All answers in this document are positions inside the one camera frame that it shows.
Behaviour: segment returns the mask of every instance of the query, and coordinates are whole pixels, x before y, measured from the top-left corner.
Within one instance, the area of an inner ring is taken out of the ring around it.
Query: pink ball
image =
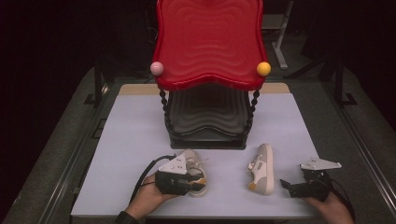
[[[163,65],[159,62],[152,63],[149,67],[149,70],[151,71],[152,75],[159,76],[163,73]]]

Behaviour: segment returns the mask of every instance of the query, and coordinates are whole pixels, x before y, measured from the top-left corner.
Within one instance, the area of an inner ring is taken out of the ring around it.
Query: dark background
[[[153,44],[146,27],[155,25],[150,2],[0,2],[0,220],[95,61],[103,62],[108,81],[148,69]],[[309,33],[304,54],[312,59],[342,34],[346,66],[395,128],[396,8],[391,2],[297,0],[288,33]],[[267,0],[265,6],[268,13],[282,11],[284,2]]]

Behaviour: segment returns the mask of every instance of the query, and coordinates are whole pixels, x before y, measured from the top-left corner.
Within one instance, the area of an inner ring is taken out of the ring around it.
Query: sneaker
[[[274,155],[269,144],[262,144],[256,158],[248,165],[253,175],[253,182],[248,185],[250,190],[263,195],[270,195],[274,191]]]
[[[189,194],[192,197],[204,196],[207,190],[207,186],[206,186],[206,173],[201,166],[201,163],[203,162],[199,159],[198,154],[192,149],[185,149],[181,152],[181,154],[184,154],[184,157],[186,158],[187,173],[190,175],[201,177],[200,179],[195,180],[193,182],[205,185],[200,190],[190,190]]]

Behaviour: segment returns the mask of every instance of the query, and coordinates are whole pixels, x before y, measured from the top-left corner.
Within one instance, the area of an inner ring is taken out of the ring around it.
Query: hand
[[[324,203],[314,198],[303,198],[306,203],[316,207],[328,224],[353,224],[354,221],[346,206],[332,192]]]
[[[154,212],[164,202],[177,197],[177,195],[162,194],[155,186],[154,181],[155,175],[145,178],[143,184],[147,185],[140,187],[134,200],[125,209],[126,213],[139,219]]]

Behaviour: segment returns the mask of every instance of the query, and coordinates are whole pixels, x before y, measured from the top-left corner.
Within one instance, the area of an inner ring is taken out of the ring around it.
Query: white table
[[[279,89],[276,85],[286,86],[270,83],[263,89]],[[135,90],[139,88],[125,86],[121,89],[72,216],[116,216],[127,206],[134,185],[149,163],[181,151],[169,146],[160,96],[149,95],[151,91],[143,92],[147,95],[137,95],[142,91]],[[262,143],[269,143],[274,150],[276,184],[270,196],[248,190],[251,182],[248,163]],[[208,187],[205,197],[186,195],[176,198],[165,203],[151,217],[288,219],[317,215],[302,200],[292,199],[279,183],[279,179],[292,184],[304,182],[299,164],[318,156],[291,93],[264,93],[259,97],[245,150],[197,149],[197,152],[201,159],[208,158],[203,164]],[[165,162],[159,162],[150,173]]]

